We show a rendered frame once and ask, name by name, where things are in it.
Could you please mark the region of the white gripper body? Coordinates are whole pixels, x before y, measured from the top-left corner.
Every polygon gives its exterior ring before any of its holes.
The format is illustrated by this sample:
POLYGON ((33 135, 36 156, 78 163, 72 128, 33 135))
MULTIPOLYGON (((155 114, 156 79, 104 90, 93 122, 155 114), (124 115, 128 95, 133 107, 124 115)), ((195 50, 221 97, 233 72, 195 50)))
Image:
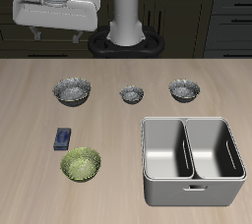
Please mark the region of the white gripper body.
POLYGON ((13 20, 21 26, 95 31, 99 8, 100 0, 68 0, 61 7, 43 0, 14 0, 13 20))

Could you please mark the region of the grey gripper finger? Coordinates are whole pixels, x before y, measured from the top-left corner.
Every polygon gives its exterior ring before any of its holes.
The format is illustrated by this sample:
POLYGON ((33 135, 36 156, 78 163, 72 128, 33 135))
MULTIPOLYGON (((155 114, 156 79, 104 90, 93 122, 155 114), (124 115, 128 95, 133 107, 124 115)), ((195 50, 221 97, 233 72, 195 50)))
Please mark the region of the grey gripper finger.
POLYGON ((41 40, 41 32, 38 31, 37 28, 35 28, 33 26, 29 26, 29 29, 33 33, 34 40, 37 40, 37 41, 41 40))
POLYGON ((83 32, 81 30, 78 30, 78 33, 73 35, 73 44, 79 44, 82 34, 83 32))

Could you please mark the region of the large grey bowl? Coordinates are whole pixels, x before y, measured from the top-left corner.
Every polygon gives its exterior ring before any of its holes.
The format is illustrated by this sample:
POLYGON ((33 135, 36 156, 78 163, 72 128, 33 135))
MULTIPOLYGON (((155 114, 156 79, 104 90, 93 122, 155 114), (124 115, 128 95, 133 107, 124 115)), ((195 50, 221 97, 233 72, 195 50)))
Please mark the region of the large grey bowl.
POLYGON ((55 85, 52 92, 60 103, 69 107, 82 105, 90 96, 92 85, 81 78, 68 78, 55 85))

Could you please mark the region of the small grey bowl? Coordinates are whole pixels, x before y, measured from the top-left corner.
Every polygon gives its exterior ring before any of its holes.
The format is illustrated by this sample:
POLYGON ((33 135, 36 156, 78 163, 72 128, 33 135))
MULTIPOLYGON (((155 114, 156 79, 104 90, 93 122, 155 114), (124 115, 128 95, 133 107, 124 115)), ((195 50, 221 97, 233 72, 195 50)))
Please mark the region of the small grey bowl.
POLYGON ((144 91, 135 85, 127 85, 119 92, 122 100, 128 104, 136 104, 144 97, 144 91))

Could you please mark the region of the medium grey bowl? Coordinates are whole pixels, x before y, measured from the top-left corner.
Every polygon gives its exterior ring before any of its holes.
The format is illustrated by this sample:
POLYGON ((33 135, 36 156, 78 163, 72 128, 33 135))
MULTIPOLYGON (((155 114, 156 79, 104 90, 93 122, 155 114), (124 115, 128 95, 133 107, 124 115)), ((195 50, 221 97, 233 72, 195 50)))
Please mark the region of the medium grey bowl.
POLYGON ((171 96, 181 103, 193 101, 200 93, 200 87, 196 83, 186 79, 171 82, 168 89, 171 96))

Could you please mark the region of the green bowl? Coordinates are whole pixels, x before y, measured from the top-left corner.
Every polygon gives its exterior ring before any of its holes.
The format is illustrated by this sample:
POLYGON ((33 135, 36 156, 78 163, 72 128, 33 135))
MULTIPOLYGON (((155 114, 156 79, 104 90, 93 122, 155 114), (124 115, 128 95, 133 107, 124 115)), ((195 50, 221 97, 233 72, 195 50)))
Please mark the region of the green bowl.
POLYGON ((83 183, 91 180, 99 171, 101 157, 89 147, 78 147, 66 153, 60 162, 62 173, 70 180, 83 183))

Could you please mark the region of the dark blue box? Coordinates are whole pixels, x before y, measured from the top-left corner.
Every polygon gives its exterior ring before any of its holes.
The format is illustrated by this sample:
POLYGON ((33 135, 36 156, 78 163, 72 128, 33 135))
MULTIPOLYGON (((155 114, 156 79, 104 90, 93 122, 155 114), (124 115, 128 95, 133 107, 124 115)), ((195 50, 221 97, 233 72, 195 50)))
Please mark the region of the dark blue box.
POLYGON ((67 150, 71 136, 70 128, 58 128, 53 148, 55 150, 67 150))

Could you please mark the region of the dark kitchen cupboards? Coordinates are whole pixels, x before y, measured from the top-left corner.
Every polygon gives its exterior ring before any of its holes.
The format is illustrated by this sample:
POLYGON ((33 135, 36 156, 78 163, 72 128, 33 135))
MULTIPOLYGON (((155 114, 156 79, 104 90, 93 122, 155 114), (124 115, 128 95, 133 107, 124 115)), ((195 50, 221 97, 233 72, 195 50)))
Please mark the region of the dark kitchen cupboards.
MULTIPOLYGON (((162 58, 201 58, 214 0, 139 0, 139 20, 164 39, 162 58)), ((29 28, 12 19, 13 0, 0 0, 0 58, 91 58, 88 32, 72 42, 73 30, 41 28, 36 41, 29 28)))

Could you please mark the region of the white two-bin basket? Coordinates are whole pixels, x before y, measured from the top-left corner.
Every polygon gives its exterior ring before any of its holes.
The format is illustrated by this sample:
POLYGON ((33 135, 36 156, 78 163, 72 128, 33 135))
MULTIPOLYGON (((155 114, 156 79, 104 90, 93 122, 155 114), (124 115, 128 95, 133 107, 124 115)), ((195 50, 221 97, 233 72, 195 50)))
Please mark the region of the white two-bin basket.
POLYGON ((222 117, 146 117, 141 135, 150 206, 229 206, 247 178, 222 117))

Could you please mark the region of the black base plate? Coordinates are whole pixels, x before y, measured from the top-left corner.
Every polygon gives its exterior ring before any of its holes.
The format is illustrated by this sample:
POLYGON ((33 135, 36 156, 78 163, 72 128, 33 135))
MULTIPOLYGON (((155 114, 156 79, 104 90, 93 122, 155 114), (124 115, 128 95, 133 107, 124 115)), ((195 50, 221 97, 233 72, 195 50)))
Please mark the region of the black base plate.
POLYGON ((164 49, 164 40, 153 27, 144 26, 145 39, 133 46, 119 46, 107 39, 109 26, 101 26, 88 43, 97 59, 155 59, 164 49))

